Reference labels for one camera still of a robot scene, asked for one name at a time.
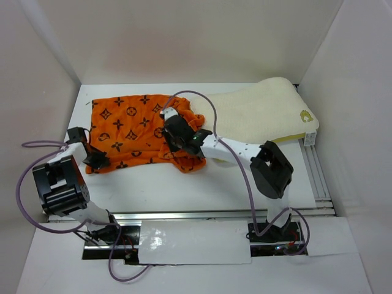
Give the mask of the orange patterned pillowcase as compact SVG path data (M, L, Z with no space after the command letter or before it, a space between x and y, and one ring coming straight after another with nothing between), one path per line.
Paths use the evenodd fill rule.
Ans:
M92 101L91 145L107 154L110 165L100 170L86 167L87 174L109 173L138 165L171 163L183 173L196 172L206 160L185 151L171 152L162 135L164 121L160 111L173 107L198 131L205 117L190 109L182 97L171 99L163 94L116 96Z

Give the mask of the cream white pillow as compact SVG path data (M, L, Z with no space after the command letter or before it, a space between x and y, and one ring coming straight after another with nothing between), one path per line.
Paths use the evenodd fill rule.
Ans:
M274 77L236 91L186 94L191 110L203 115L202 127L225 143L230 140L261 145L275 142L293 167L303 159L298 144L320 123L310 106L286 78Z

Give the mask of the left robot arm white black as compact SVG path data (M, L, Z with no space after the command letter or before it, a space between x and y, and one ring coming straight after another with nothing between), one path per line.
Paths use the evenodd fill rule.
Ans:
M112 213L91 200L79 169L87 156L82 143L71 143L48 162L35 166L32 174L40 203L47 215L69 217L81 223L92 239L112 245L120 239L121 229Z

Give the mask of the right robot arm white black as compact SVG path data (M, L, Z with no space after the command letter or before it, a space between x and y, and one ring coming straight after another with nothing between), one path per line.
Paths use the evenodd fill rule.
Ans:
M293 167L277 144L248 144L227 138L217 138L210 130L193 130L177 113L160 113L164 121L162 134L171 151L184 151L199 159L217 159L239 166L241 173L252 173L258 192L266 198L267 218L258 225L253 197L250 196L254 236L282 241L291 222L286 189L292 181Z

